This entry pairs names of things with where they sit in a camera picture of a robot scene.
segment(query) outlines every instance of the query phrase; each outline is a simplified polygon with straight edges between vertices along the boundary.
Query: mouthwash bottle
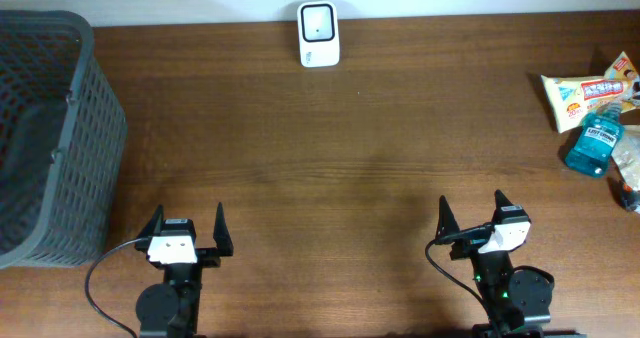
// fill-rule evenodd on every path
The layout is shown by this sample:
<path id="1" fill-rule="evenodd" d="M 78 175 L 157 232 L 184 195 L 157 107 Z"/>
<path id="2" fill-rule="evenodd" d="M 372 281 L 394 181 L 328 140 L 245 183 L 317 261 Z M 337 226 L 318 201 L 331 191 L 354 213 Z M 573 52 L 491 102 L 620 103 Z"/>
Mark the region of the mouthwash bottle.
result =
<path id="1" fill-rule="evenodd" d="M 584 118 L 578 143 L 564 160 L 569 168 L 592 177 L 607 172 L 613 147 L 624 134 L 624 126 L 618 122 L 621 111 L 621 103 L 613 101 L 601 113 L 592 112 Z"/>

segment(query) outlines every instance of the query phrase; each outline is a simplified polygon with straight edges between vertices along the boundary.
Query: wire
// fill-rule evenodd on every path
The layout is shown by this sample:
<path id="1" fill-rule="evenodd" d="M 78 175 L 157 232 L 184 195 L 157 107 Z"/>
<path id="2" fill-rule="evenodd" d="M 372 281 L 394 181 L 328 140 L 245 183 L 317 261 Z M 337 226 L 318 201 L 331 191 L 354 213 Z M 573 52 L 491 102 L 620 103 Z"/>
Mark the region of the wire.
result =
<path id="1" fill-rule="evenodd" d="M 116 253 L 117 251 L 121 250 L 122 248 L 125 248 L 131 244 L 137 243 L 137 242 L 141 242 L 144 240 L 148 240 L 149 238 L 137 238 L 134 240 L 130 240 L 128 242 L 124 242 L 122 244 L 120 244 L 119 246 L 113 248 L 112 250 L 108 251 L 107 253 L 103 254 L 100 258 L 96 259 L 95 262 L 93 262 L 93 264 L 91 265 L 91 267 L 89 268 L 89 271 L 87 272 L 87 277 L 84 280 L 84 295 L 87 297 L 87 300 L 89 301 L 89 305 L 96 310 L 96 312 L 98 312 L 98 314 L 100 314 L 104 319 L 106 319 L 109 323 L 115 325 L 118 328 L 124 329 L 127 333 L 131 334 L 131 336 L 133 338 L 138 338 L 136 336 L 136 332 L 134 332 L 131 328 L 127 327 L 126 325 L 118 322 L 117 320 L 113 319 L 110 315 L 108 315 L 107 313 L 105 313 L 102 309 L 100 309 L 100 307 L 98 307 L 98 305 L 96 304 L 96 302 L 93 300 L 93 298 L 91 298 L 91 293 L 89 293 L 89 280 L 91 279 L 91 274 L 93 273 L 93 270 L 96 269 L 96 267 L 98 266 L 98 264 L 100 264 L 100 262 L 102 262 L 105 258 L 111 256 L 112 254 Z"/>
<path id="2" fill-rule="evenodd" d="M 429 261 L 429 263 L 431 263 L 433 268 L 435 268 L 443 276 L 449 278 L 450 281 L 452 281 L 453 283 L 455 283 L 458 286 L 462 287 L 462 289 L 466 290 L 467 292 L 471 293 L 471 295 L 480 303 L 480 305 L 482 305 L 482 308 L 484 309 L 485 313 L 487 314 L 487 318 L 489 319 L 489 323 L 491 324 L 491 327 L 493 328 L 493 331 L 496 334 L 496 338 L 502 338 L 502 334 L 500 334 L 500 330 L 498 329 L 498 326 L 493 321 L 493 319 L 491 319 L 491 314 L 489 313 L 489 307 L 487 307 L 487 304 L 485 303 L 484 299 L 482 299 L 482 297 L 478 293 L 476 293 L 473 289 L 471 289 L 468 285 L 460 282 L 454 276 L 452 276 L 451 274 L 447 273 L 447 271 L 442 269 L 431 258 L 431 256 L 429 255 L 429 249 L 431 249 L 431 247 L 436 243 L 436 241 L 437 241 L 436 239 L 432 240 L 431 242 L 429 242 L 429 244 L 427 244 L 427 247 L 424 249 L 424 254 L 427 256 L 427 260 Z"/>

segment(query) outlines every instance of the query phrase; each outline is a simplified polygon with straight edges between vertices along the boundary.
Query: teal liquid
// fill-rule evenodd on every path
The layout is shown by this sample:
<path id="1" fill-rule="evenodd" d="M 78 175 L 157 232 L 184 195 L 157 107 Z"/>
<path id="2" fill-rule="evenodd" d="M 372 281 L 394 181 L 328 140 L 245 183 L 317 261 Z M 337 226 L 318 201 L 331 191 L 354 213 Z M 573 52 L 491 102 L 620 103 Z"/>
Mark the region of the teal liquid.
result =
<path id="1" fill-rule="evenodd" d="M 618 122 L 621 109 L 619 102 L 612 102 L 601 114 L 585 117 L 578 143 L 565 158 L 569 168 L 592 177 L 607 172 L 613 148 L 624 134 L 624 126 Z"/>

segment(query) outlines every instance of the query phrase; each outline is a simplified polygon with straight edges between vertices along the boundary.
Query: brown tabletop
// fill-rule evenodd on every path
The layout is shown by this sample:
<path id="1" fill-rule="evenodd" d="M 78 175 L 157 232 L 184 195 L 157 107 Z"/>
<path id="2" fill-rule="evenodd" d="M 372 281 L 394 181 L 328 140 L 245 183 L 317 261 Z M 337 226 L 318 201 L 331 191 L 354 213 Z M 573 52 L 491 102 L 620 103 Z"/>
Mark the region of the brown tabletop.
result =
<path id="1" fill-rule="evenodd" d="M 514 265 L 552 273 L 548 328 L 640 333 L 640 216 L 606 179 L 570 171 L 539 74 L 640 64 L 640 13 L 341 21 L 335 67 L 299 63 L 294 22 L 95 29 L 129 123 L 107 246 L 158 204 L 213 244 L 223 202 L 235 256 L 203 275 L 199 332 L 377 337 L 470 328 L 480 305 L 424 256 L 438 197 L 461 227 L 499 188 L 531 216 Z M 640 112 L 623 122 L 639 123 Z M 612 168 L 609 172 L 616 177 Z M 472 283 L 469 261 L 434 258 Z M 87 267 L 0 271 L 0 336 L 126 337 L 87 304 Z M 96 270 L 100 306 L 132 326 L 162 281 L 132 248 Z"/>

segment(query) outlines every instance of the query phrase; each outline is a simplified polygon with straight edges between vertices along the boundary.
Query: snack package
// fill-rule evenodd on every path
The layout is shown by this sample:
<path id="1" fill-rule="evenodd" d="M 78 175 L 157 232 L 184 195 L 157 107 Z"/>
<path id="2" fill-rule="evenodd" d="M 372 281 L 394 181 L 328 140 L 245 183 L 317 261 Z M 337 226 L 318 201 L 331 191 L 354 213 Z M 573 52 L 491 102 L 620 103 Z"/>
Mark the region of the snack package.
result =
<path id="1" fill-rule="evenodd" d="M 622 113 L 640 106 L 640 79 L 622 52 L 604 76 L 548 78 L 542 76 L 558 132 L 579 126 L 589 112 L 614 99 L 622 100 Z"/>
<path id="2" fill-rule="evenodd" d="M 624 129 L 624 136 L 616 144 L 611 157 L 625 183 L 634 191 L 640 191 L 640 126 L 629 125 Z"/>

